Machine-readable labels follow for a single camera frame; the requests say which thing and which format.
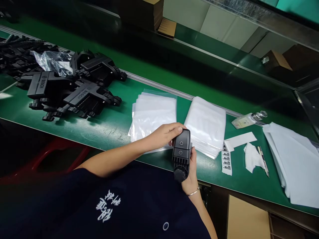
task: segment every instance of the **plastic bag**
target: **plastic bag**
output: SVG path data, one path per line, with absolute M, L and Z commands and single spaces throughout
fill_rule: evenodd
M 144 96 L 153 96 L 153 97 L 164 97 L 163 100 L 171 100 L 171 99 L 167 99 L 167 98 L 173 98 L 176 99 L 176 102 L 172 101 L 173 104 L 175 104 L 175 106 L 177 105 L 177 95 L 173 95 L 171 93 L 167 93 L 167 92 L 161 92 L 161 91 L 155 91 L 155 90 L 148 90 L 148 89 L 144 89 L 144 91 L 138 96 L 138 99 L 149 99 L 149 98 L 145 98 Z M 136 108 L 136 103 L 132 104 L 132 119 L 134 117 L 134 112 L 135 112 L 135 108 Z M 129 133 L 128 136 L 131 137 L 132 135 L 132 127 L 133 127 L 133 123 L 131 124 L 131 127 L 129 129 Z
M 70 67 L 70 60 L 72 55 L 70 53 L 61 51 L 45 51 L 40 55 L 35 51 L 30 52 L 39 64 L 39 66 L 45 71 L 55 71 L 60 76 L 71 76 L 73 70 Z
M 223 148 L 226 112 L 200 97 L 194 97 L 184 125 L 191 132 L 196 150 L 215 159 Z
M 152 93 L 142 92 L 136 103 L 132 105 L 132 125 L 128 133 L 131 142 L 150 135 L 162 124 L 176 122 L 177 96 L 165 92 L 158 92 L 160 95 Z M 166 145 L 147 153 L 167 149 L 172 149 L 172 146 Z

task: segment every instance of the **white embroidered text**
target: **white embroidered text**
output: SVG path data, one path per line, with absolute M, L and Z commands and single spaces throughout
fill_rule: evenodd
M 112 208 L 107 208 L 107 201 L 112 200 L 111 205 L 118 206 L 121 202 L 121 198 L 118 198 L 118 195 L 114 198 L 114 193 L 111 193 L 110 190 L 108 194 L 103 198 L 100 198 L 100 202 L 96 205 L 96 210 L 101 211 L 101 215 L 97 218 L 98 221 L 103 220 L 105 222 L 111 218 L 111 214 L 113 212 Z

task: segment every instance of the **barcode label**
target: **barcode label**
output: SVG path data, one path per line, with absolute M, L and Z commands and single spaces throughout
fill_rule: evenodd
M 227 151 L 225 144 L 222 151 L 222 172 L 230 176 L 233 174 L 230 152 Z

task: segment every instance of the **spray bottle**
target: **spray bottle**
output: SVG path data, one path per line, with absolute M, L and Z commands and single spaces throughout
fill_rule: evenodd
M 235 126 L 236 129 L 245 128 L 247 126 L 250 126 L 252 124 L 255 124 L 258 120 L 262 120 L 263 118 L 266 118 L 268 114 L 266 111 L 260 111 L 256 113 L 249 113 L 247 115 L 241 116 L 237 119 L 235 119 L 232 124 Z

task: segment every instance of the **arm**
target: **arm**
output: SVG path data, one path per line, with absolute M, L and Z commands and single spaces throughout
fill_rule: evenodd
M 122 147 L 97 154 L 76 169 L 85 168 L 99 177 L 107 177 L 142 154 L 170 143 L 172 139 L 182 132 L 182 128 L 185 128 L 185 126 L 181 123 L 161 125 L 149 136 Z
M 197 175 L 196 175 L 196 150 L 195 147 L 192 148 L 192 156 L 189 163 L 189 175 L 185 181 L 182 182 L 182 188 L 184 192 L 189 195 L 193 192 L 195 192 L 198 188 L 198 181 L 197 181 Z M 202 197 L 200 195 L 200 192 L 197 192 L 191 196 L 189 196 L 189 199 L 192 201 L 192 203 L 195 205 L 200 218 L 202 219 L 203 223 L 205 224 L 208 233 L 212 239 L 217 239 L 217 234 L 215 231 L 215 227 L 213 225 L 212 219 L 210 218 Z

